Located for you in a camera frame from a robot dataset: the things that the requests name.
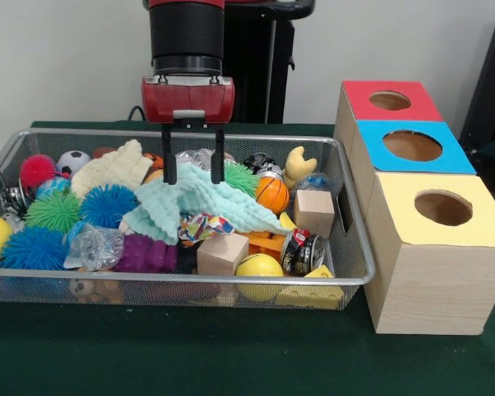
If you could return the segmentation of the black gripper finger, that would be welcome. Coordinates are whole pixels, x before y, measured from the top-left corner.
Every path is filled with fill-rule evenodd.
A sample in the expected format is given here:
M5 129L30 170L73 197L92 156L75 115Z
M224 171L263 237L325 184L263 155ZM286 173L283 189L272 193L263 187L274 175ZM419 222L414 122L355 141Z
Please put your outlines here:
M222 129L215 131L215 148L211 155L210 175L214 184L224 181L224 131Z
M171 124L162 124L163 181L168 185L177 183L177 160L172 153Z

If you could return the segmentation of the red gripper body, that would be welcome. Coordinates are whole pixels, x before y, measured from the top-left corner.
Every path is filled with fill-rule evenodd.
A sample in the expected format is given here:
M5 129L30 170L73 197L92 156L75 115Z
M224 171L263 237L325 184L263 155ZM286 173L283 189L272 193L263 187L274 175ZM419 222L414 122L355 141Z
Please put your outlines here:
M154 75L143 78L141 93L151 123L200 118L207 124L224 124L233 115L235 86L229 77Z

